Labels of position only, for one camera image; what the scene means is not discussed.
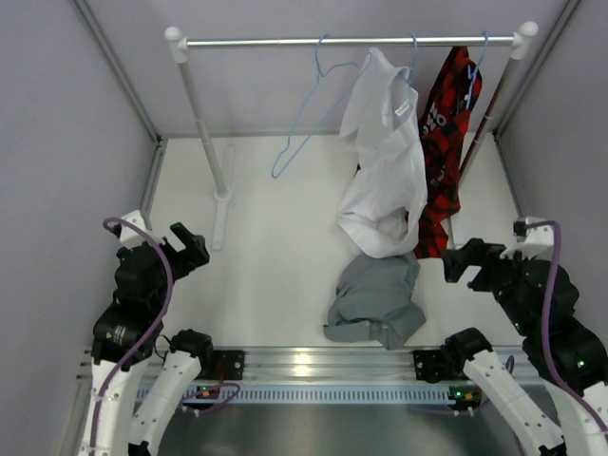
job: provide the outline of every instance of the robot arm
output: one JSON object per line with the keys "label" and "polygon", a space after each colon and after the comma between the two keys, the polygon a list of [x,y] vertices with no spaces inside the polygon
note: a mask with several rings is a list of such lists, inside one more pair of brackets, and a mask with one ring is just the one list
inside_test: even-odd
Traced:
{"label": "robot arm", "polygon": [[[123,219],[127,227],[117,225],[112,230],[123,244],[117,253],[117,289],[93,329],[93,387],[80,456],[155,455],[183,392],[201,372],[209,370],[212,362],[211,337],[192,330],[178,333],[171,340],[159,379],[132,419],[137,390],[162,330],[161,321],[149,338],[141,344],[139,341],[161,315],[168,286],[168,273],[159,254],[144,242],[141,233],[159,241],[174,281],[208,263],[209,254],[204,238],[192,235],[181,223],[171,226],[185,246],[178,252],[166,239],[154,236],[139,211]],[[121,364],[130,352],[133,354]],[[101,397],[102,385],[114,371]]]}
{"label": "robot arm", "polygon": [[458,332],[441,347],[448,370],[464,373],[492,401],[526,455],[565,454],[561,429],[532,401],[475,328]]}
{"label": "robot arm", "polygon": [[183,392],[201,373],[209,371],[213,356],[211,337],[181,331],[169,346],[161,375],[131,420],[129,456],[156,456],[162,436]]}
{"label": "robot arm", "polygon": [[[586,405],[557,386],[545,361],[542,299],[550,264],[535,256],[553,245],[553,234],[548,228],[526,228],[535,221],[528,218],[515,222],[518,242],[508,249],[474,238],[461,249],[444,251],[446,281],[457,282],[468,266],[481,266],[467,286],[475,292],[493,293],[515,329],[525,337],[523,350],[544,379],[555,403],[568,454],[608,454],[604,432],[587,410],[590,408],[604,423],[608,421],[608,356],[601,341],[573,316],[579,291],[561,267],[551,300],[548,334],[551,354],[560,377]],[[468,337],[479,339],[476,350],[459,349],[459,344]],[[522,441],[526,454],[566,454],[562,446],[551,446],[557,442],[555,425],[542,416],[507,372],[494,373],[500,364],[489,343],[476,329],[449,337],[442,346],[442,354],[454,372],[463,372],[487,393]]]}

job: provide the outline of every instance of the wire hanger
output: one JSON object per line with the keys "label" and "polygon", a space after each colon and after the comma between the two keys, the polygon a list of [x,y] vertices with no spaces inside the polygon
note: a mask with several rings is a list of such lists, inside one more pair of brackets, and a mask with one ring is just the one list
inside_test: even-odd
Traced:
{"label": "wire hanger", "polygon": [[411,78],[414,75],[414,69],[416,68],[416,59],[418,58],[418,37],[414,32],[410,33],[409,35],[411,36],[411,39],[414,40],[414,58],[411,62],[411,68],[409,69],[409,75],[408,79],[406,80],[406,83],[408,83],[408,86],[411,86]]}
{"label": "wire hanger", "polygon": [[[279,178],[280,175],[283,174],[283,171],[285,171],[287,169],[287,167],[294,160],[294,158],[297,156],[297,154],[299,154],[299,152],[302,150],[302,148],[308,142],[308,140],[311,138],[311,136],[314,135],[318,131],[319,127],[333,114],[333,112],[335,111],[335,109],[338,106],[340,106],[342,104],[342,102],[344,102],[347,99],[347,97],[351,93],[351,90],[354,87],[354,85],[356,84],[356,82],[359,80],[359,78],[363,75],[363,73],[370,66],[370,63],[371,63],[371,54],[369,52],[367,52],[365,54],[365,56],[363,57],[361,63],[357,63],[355,61],[352,61],[352,62],[346,62],[346,63],[343,63],[343,64],[335,64],[335,65],[330,66],[330,68],[327,71],[323,71],[321,69],[321,64],[319,62],[318,51],[319,51],[319,47],[321,46],[321,43],[323,42],[323,40],[326,39],[326,38],[328,38],[329,36],[330,36],[329,33],[323,35],[319,39],[319,41],[316,43],[316,45],[314,46],[314,62],[316,63],[316,83],[314,84],[313,89],[308,93],[308,95],[306,95],[306,97],[304,98],[304,101],[302,102],[302,105],[300,106],[299,110],[297,111],[297,115],[295,116],[294,124],[292,125],[292,128],[290,130],[289,136],[287,137],[287,145],[285,145],[285,148],[283,148],[283,150],[281,150],[278,153],[278,155],[276,156],[275,162],[273,163],[273,168],[272,168],[271,173],[270,173],[271,176],[274,179]],[[292,145],[292,137],[294,136],[295,130],[297,129],[297,126],[298,126],[298,124],[300,122],[300,118],[302,117],[302,113],[304,112],[304,108],[306,107],[306,104],[312,98],[312,96],[314,95],[314,93],[319,89],[319,86],[321,84],[321,80],[323,78],[326,78],[336,68],[340,68],[340,67],[359,67],[360,64],[362,64],[363,62],[365,62],[365,60],[367,59],[368,56],[370,56],[370,58],[368,59],[367,63],[365,64],[364,68],[359,72],[359,74],[357,75],[357,77],[355,78],[355,80],[352,82],[351,86],[342,94],[342,96],[338,99],[338,101],[335,102],[332,107],[330,107],[330,109],[323,116],[323,118],[321,118],[321,120],[314,126],[313,131],[311,132],[311,134],[308,135],[304,141],[302,141],[302,143],[297,147],[297,149],[295,150],[295,152],[293,153],[293,155],[285,162],[285,164],[283,166],[281,166],[281,168],[278,171],[276,171],[276,167],[278,165],[278,162],[281,160],[281,158],[283,157],[283,155],[285,154],[285,152],[287,152],[289,150],[290,146]]]}
{"label": "wire hanger", "polygon": [[475,69],[473,70],[472,74],[471,74],[471,66],[468,66],[468,68],[467,68],[468,78],[471,80],[471,84],[468,87],[468,94],[466,96],[466,109],[469,109],[469,107],[471,105],[471,99],[473,98],[473,85],[475,84],[475,80],[477,79],[477,73],[479,73],[479,68],[482,65],[482,62],[484,61],[485,52],[487,51],[487,45],[488,45],[488,41],[489,41],[489,37],[490,37],[487,30],[484,30],[484,37],[485,37],[484,50],[482,50],[482,55],[479,58],[479,63],[475,66]]}

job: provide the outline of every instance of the red plaid shirt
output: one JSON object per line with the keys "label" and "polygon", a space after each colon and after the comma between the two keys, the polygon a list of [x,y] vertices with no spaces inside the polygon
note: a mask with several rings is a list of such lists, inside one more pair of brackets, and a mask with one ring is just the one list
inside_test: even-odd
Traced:
{"label": "red plaid shirt", "polygon": [[427,169],[427,206],[420,217],[420,234],[414,253],[418,258],[439,257],[447,248],[447,234],[440,222],[460,210],[458,184],[460,159],[468,120],[482,91],[482,75],[473,84],[466,108],[469,74],[475,63],[466,47],[453,47],[428,96],[418,126]]}

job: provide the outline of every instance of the clothes rail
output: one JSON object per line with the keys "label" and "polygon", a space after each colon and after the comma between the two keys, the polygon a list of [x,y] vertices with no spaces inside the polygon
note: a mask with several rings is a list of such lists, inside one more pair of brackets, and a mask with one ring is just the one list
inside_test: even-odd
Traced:
{"label": "clothes rail", "polygon": [[[513,46],[515,34],[503,36],[490,36],[487,44],[493,47]],[[437,48],[446,46],[484,46],[483,36],[443,36],[416,38],[419,47]],[[316,46],[318,38],[277,38],[260,40],[196,40],[186,39],[185,46],[190,49],[209,48],[298,48]],[[326,46],[414,46],[414,40],[407,38],[325,38],[323,48]]]}
{"label": "clothes rail", "polygon": [[[515,68],[525,56],[530,43],[538,33],[539,28],[534,22],[526,22],[518,31],[510,35],[495,35],[488,38],[484,36],[445,36],[445,37],[420,37],[416,38],[416,44],[420,47],[453,47],[453,46],[484,46],[511,47],[511,55],[504,68],[503,75],[492,95],[492,99],[485,111],[484,117],[477,128],[475,138],[466,151],[465,159],[461,164],[461,181],[466,177],[466,172],[475,158],[477,151],[490,128],[492,112],[500,100],[503,88],[512,78]],[[318,38],[281,38],[281,39],[252,39],[252,40],[198,40],[187,39],[179,28],[170,27],[164,33],[171,47],[171,53],[180,70],[181,80],[188,95],[188,101],[195,117],[197,130],[202,141],[202,147],[207,156],[209,167],[216,184],[215,199],[218,203],[216,219],[212,236],[212,249],[221,250],[223,247],[228,209],[232,203],[233,193],[230,188],[232,179],[232,168],[234,163],[234,150],[224,151],[222,166],[219,165],[216,150],[211,141],[211,136],[204,120],[199,94],[194,84],[194,79],[188,65],[189,50],[213,49],[213,48],[295,48],[315,46]],[[414,46],[414,39],[407,38],[327,38],[323,40],[325,46]]]}

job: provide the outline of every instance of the white floor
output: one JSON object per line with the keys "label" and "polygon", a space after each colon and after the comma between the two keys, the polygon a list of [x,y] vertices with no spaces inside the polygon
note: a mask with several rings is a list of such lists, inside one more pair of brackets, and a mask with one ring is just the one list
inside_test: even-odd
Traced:
{"label": "white floor", "polygon": [[[219,154],[236,149],[236,204],[224,249],[178,282],[163,333],[193,328],[218,346],[332,347],[322,331],[340,273],[353,258],[346,235],[335,226],[335,209],[352,179],[356,157],[335,136],[311,138],[277,180],[270,176],[284,137],[217,139]],[[509,243],[515,207],[494,142],[488,138],[464,182],[463,209],[454,221],[456,242],[470,237]],[[211,237],[214,184],[199,140],[170,140],[152,207],[154,230],[181,221]],[[421,261],[414,301],[427,323],[408,346],[437,346],[475,326],[495,345],[521,339],[490,294],[446,284],[439,259]],[[358,345],[377,345],[375,342]]]}

